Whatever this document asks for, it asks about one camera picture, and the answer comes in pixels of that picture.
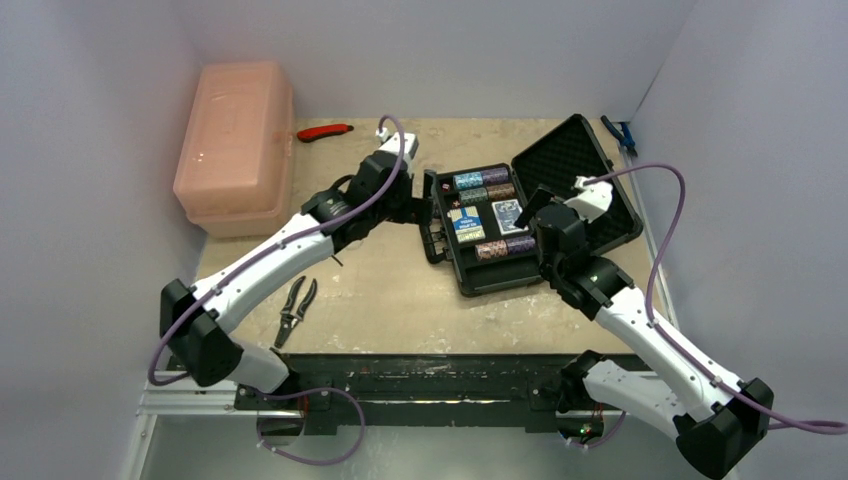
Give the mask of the blue playing card deck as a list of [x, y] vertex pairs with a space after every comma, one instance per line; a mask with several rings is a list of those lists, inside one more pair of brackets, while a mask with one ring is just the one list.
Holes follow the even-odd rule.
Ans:
[[491, 203], [495, 223], [502, 236], [527, 233], [528, 227], [519, 228], [515, 226], [522, 213], [520, 202], [517, 199], [494, 201]]

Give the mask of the blue yellow card deck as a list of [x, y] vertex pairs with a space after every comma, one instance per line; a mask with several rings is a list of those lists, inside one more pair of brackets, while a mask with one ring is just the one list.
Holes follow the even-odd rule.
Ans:
[[460, 244], [484, 240], [485, 230], [476, 206], [459, 207], [448, 212], [457, 242]]

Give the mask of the black poker set case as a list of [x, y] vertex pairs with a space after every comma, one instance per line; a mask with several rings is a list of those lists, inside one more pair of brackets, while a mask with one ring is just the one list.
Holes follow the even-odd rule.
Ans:
[[[495, 223], [495, 217], [489, 199], [476, 206], [481, 217], [486, 238], [471, 243], [457, 242], [453, 227], [448, 218], [454, 201], [459, 202], [452, 177], [456, 174], [475, 172], [490, 168], [506, 167], [510, 172], [510, 182], [516, 189], [521, 207], [525, 206], [533, 192], [545, 185], [554, 194], [566, 199], [574, 196], [573, 185], [577, 176], [601, 176], [612, 171], [613, 163], [604, 153], [588, 120], [580, 114], [574, 114], [558, 125], [541, 139], [516, 155], [510, 163], [469, 167], [452, 172], [437, 172], [434, 187], [438, 195], [438, 216], [441, 223], [437, 230], [421, 227], [421, 238], [427, 259], [432, 264], [448, 260], [457, 277], [460, 293], [465, 297], [476, 297], [501, 290], [532, 285], [540, 282], [538, 270], [538, 248], [531, 252], [487, 261], [478, 261], [474, 247], [478, 244], [503, 240], [506, 238], [531, 236], [530, 232], [502, 236]], [[451, 186], [444, 192], [441, 186]]]

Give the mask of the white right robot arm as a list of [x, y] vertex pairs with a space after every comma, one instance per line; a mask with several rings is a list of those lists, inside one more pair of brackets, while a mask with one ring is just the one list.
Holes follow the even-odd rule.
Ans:
[[774, 393], [744, 381], [676, 330], [613, 261], [591, 252], [588, 223], [609, 208], [612, 188], [588, 187], [565, 201], [538, 188], [516, 225], [531, 226], [540, 274], [561, 300], [623, 341], [656, 374], [649, 380], [586, 351], [561, 371], [562, 412], [589, 403], [622, 409], [671, 438], [700, 474], [723, 479], [762, 440]]

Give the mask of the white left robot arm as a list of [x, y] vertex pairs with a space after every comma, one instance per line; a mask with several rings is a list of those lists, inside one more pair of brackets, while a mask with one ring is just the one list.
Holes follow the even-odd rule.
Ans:
[[302, 271], [380, 223], [416, 223], [422, 203], [412, 195], [414, 153], [384, 149], [368, 155], [356, 174], [338, 179], [305, 202], [277, 233], [218, 273], [192, 286], [175, 279], [161, 291], [160, 342], [199, 386], [231, 380], [259, 390], [272, 408], [297, 399], [298, 382], [280, 355], [242, 344], [231, 333], [267, 297]]

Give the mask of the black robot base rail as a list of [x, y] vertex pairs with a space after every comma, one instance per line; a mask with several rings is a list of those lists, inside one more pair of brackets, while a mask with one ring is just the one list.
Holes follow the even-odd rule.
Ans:
[[596, 439], [614, 426], [610, 404], [570, 399], [562, 370], [573, 354], [292, 354], [288, 392], [262, 398], [232, 381], [184, 379], [148, 387], [141, 410], [158, 415], [241, 415], [295, 420], [307, 435], [365, 422], [394, 427], [508, 427]]

